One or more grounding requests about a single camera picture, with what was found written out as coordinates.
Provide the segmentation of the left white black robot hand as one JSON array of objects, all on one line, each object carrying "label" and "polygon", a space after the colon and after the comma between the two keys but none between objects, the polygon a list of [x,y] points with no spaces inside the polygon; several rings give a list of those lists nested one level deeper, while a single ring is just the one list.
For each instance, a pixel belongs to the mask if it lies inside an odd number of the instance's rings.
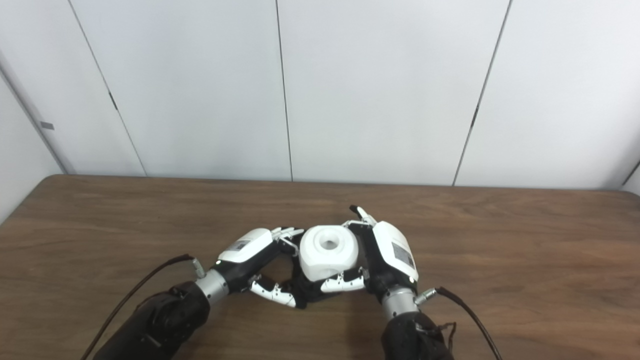
[{"label": "left white black robot hand", "polygon": [[212,269],[222,276],[229,294],[252,292],[294,308],[297,305],[294,294],[261,271],[279,255],[296,258],[304,232],[296,227],[254,228],[223,251]]}]

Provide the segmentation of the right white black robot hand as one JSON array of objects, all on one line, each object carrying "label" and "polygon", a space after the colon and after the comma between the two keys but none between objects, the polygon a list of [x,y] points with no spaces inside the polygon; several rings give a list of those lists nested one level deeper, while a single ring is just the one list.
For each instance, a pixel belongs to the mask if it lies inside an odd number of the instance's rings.
[{"label": "right white black robot hand", "polygon": [[366,290],[382,302],[393,289],[418,292],[418,269],[405,235],[387,221],[377,221],[358,205],[349,209],[358,219],[343,223],[365,253],[364,267],[351,268],[323,280],[323,294]]}]

